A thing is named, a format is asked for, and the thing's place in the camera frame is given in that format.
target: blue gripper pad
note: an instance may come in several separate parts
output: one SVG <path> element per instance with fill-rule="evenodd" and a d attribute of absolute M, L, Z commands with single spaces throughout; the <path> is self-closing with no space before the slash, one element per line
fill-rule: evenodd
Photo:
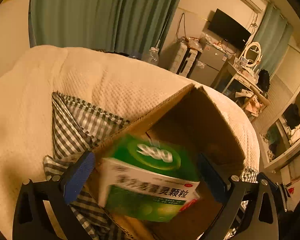
<path fill-rule="evenodd" d="M 214 199 L 225 204 L 229 199 L 228 190 L 231 187 L 228 178 L 202 153 L 198 157 L 198 170 Z"/>
<path fill-rule="evenodd" d="M 62 175 L 61 188 L 66 204 L 75 201 L 81 192 L 83 185 L 87 181 L 95 167 L 95 156 L 93 152 L 84 152 L 79 160 L 70 166 Z"/>

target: green curtain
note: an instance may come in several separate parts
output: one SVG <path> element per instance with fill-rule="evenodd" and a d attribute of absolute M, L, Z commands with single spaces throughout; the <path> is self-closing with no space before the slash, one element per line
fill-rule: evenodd
<path fill-rule="evenodd" d="M 271 75 L 288 47 L 293 27 L 280 15 L 281 11 L 269 3 L 260 28 L 253 41 L 261 46 L 262 59 L 258 69 L 265 69 Z"/>
<path fill-rule="evenodd" d="M 161 48 L 179 0 L 31 0 L 36 45 L 140 56 Z"/>

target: checkered cloth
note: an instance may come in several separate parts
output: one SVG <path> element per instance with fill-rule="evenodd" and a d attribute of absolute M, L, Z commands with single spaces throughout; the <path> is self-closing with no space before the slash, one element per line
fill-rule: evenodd
<path fill-rule="evenodd" d="M 92 149 L 127 124 L 129 120 L 106 112 L 82 99 L 54 92 L 52 94 L 54 151 L 53 157 L 47 155 L 43 160 L 46 179 L 49 180 L 56 174 L 62 175 L 83 152 Z M 252 168 L 246 167 L 242 172 L 242 180 L 256 182 L 257 174 Z M 70 203 L 70 207 L 92 239 L 133 239 L 98 206 L 85 187 L 77 200 Z"/>

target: silver bolt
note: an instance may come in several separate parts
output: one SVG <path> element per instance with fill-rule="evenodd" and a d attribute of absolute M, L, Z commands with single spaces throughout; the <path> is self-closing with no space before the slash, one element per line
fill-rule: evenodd
<path fill-rule="evenodd" d="M 53 181 L 58 181 L 60 178 L 61 178 L 60 175 L 54 175 L 54 176 L 52 177 L 52 180 L 53 180 Z"/>
<path fill-rule="evenodd" d="M 30 183 L 30 180 L 29 179 L 25 179 L 22 183 L 23 183 L 23 185 L 28 185 Z"/>
<path fill-rule="evenodd" d="M 262 180 L 261 180 L 261 183 L 262 183 L 263 185 L 265 185 L 265 186 L 268 185 L 268 181 L 266 181 L 265 179 L 262 179 Z"/>
<path fill-rule="evenodd" d="M 233 181 L 239 181 L 239 177 L 237 176 L 237 175 L 232 175 L 231 176 L 231 179 L 233 180 Z"/>

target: television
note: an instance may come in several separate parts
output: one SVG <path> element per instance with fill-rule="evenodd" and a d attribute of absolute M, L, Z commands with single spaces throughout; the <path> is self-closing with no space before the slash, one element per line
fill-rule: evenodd
<path fill-rule="evenodd" d="M 217 9 L 208 30 L 223 38 L 239 50 L 243 50 L 251 33 L 229 15 Z"/>

